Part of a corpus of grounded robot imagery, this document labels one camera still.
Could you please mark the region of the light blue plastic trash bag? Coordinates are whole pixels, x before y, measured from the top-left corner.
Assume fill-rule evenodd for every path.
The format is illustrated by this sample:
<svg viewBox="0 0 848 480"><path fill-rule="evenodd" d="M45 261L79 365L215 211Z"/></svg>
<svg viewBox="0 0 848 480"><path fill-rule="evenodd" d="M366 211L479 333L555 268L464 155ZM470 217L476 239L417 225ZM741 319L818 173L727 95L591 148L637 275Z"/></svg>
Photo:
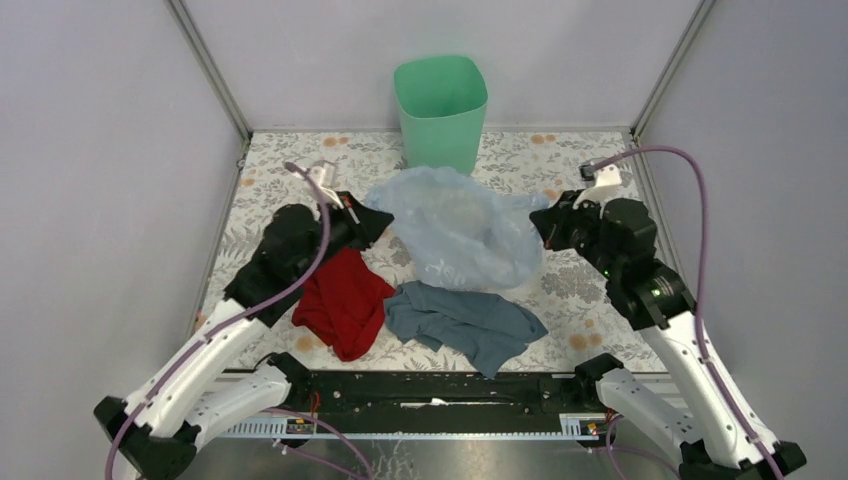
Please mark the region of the light blue plastic trash bag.
<svg viewBox="0 0 848 480"><path fill-rule="evenodd" d="M372 187L365 205L394 216L391 229L428 285L511 289L541 265L529 215L549 207L542 193L499 194L450 167L415 167Z"/></svg>

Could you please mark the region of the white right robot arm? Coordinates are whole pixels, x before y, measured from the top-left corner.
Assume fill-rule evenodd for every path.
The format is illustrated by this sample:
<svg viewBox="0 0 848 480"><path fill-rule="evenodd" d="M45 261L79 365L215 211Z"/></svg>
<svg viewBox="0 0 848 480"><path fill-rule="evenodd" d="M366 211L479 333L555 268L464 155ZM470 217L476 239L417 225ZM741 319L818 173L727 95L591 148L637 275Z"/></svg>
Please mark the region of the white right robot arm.
<svg viewBox="0 0 848 480"><path fill-rule="evenodd" d="M777 439L735 386L696 322L685 282L657 259L657 227L642 202L600 205L567 191L529 219L546 249L573 249L604 276L612 306L661 359L688 410L650 391L609 354L576 367L579 407L622 415L682 479L783 479L806 465L800 446Z"/></svg>

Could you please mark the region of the green plastic trash bin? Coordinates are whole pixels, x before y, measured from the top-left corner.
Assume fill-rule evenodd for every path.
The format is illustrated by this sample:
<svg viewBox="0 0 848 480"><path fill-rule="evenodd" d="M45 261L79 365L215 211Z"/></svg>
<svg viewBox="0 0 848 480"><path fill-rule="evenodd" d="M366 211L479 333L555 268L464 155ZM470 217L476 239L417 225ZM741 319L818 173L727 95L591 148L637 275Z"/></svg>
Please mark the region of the green plastic trash bin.
<svg viewBox="0 0 848 480"><path fill-rule="evenodd" d="M474 61L463 55L409 61L395 69L393 87L406 165L471 174L488 104Z"/></svg>

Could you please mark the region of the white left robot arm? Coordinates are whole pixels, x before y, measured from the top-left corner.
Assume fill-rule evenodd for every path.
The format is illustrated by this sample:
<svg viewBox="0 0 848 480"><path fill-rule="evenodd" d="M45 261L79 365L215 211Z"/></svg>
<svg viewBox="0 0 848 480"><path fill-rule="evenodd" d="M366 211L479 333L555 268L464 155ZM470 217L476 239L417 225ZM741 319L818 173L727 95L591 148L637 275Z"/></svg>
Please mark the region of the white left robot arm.
<svg viewBox="0 0 848 480"><path fill-rule="evenodd" d="M176 479L232 427L272 407L296 411L307 404L308 381L276 366L225 390L207 389L300 300L320 266L346 249L371 247L394 220L346 191L318 207L318 214L303 204L278 209L203 326L144 386L97 404L94 416L112 442L110 461L122 455L145 479Z"/></svg>

